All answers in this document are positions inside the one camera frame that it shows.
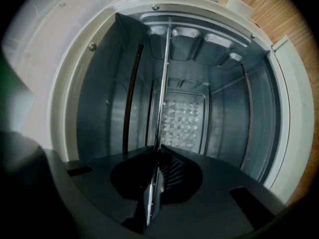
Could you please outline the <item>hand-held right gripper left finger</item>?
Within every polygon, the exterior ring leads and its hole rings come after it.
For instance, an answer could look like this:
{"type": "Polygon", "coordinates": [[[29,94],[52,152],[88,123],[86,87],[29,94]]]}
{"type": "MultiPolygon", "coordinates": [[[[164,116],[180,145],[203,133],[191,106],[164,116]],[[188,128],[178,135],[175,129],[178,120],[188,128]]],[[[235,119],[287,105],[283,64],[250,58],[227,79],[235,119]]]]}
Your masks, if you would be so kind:
{"type": "Polygon", "coordinates": [[[142,147],[122,154],[64,163],[59,154],[45,150],[56,191],[70,216],[64,225],[73,236],[137,236],[122,226],[137,203],[124,199],[112,185],[112,169],[122,161],[148,151],[142,147]]]}

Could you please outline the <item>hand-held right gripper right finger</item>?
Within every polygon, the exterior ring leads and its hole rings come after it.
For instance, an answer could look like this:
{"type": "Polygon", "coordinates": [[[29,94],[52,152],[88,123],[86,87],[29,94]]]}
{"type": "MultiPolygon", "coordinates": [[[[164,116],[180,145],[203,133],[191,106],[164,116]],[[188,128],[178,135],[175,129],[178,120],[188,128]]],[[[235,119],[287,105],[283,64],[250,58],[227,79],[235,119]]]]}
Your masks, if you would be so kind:
{"type": "Polygon", "coordinates": [[[169,147],[197,163],[203,174],[199,189],[183,203],[163,205],[149,226],[150,237],[238,237],[254,228],[230,194],[245,188],[272,214],[277,197],[234,166],[204,155],[169,147]]]}

